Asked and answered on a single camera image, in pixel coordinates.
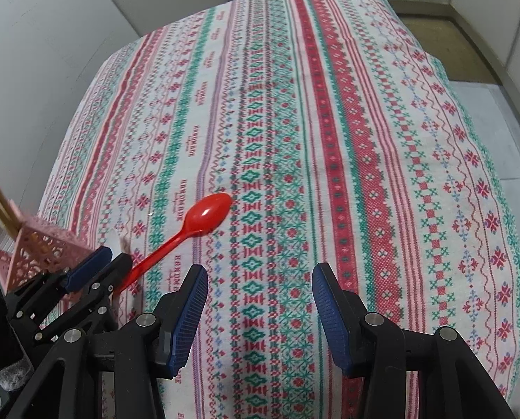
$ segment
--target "spoon bowl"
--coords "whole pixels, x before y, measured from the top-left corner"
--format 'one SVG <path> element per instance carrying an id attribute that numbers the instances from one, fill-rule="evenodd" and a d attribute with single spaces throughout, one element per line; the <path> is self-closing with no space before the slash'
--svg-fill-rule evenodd
<path id="1" fill-rule="evenodd" d="M 197 201 L 187 211 L 181 230 L 132 268 L 116 294 L 134 283 L 185 239 L 191 236 L 206 235 L 219 227 L 227 217 L 232 202 L 233 199 L 228 194 L 212 194 Z"/>

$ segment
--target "metal screw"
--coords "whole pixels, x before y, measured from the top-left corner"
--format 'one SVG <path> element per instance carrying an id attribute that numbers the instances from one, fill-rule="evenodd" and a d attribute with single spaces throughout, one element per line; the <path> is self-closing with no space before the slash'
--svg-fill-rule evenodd
<path id="1" fill-rule="evenodd" d="M 442 337 L 444 340 L 447 340 L 449 342 L 452 342 L 453 340 L 456 340 L 458 337 L 458 333 L 455 329 L 452 329 L 451 327 L 445 326 L 440 328 L 438 331 L 440 337 Z"/>
<path id="2" fill-rule="evenodd" d="M 66 340 L 69 344 L 73 344 L 78 341 L 82 336 L 82 331 L 79 329 L 69 329 L 64 334 L 64 340 Z"/>
<path id="3" fill-rule="evenodd" d="M 365 322 L 371 326 L 380 326 L 384 323 L 384 317 L 376 312 L 370 312 L 365 315 Z"/>
<path id="4" fill-rule="evenodd" d="M 155 316 L 153 313 L 142 313 L 137 319 L 138 326 L 147 327 L 155 323 Z"/>

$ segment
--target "patterned tablecloth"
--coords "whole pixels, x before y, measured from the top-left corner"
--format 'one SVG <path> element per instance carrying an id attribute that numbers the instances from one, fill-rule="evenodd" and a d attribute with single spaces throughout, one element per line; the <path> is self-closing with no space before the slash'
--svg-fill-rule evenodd
<path id="1" fill-rule="evenodd" d="M 449 324 L 509 395 L 520 368 L 520 242 L 490 156 L 386 0 L 236 0 L 160 28 L 97 73 L 43 216 L 135 261 L 226 191 L 230 216 L 121 299 L 151 310 L 192 263 L 210 290 L 169 418 L 349 417 L 312 300 L 317 262 L 369 310 Z M 409 381 L 409 416 L 416 383 Z"/>

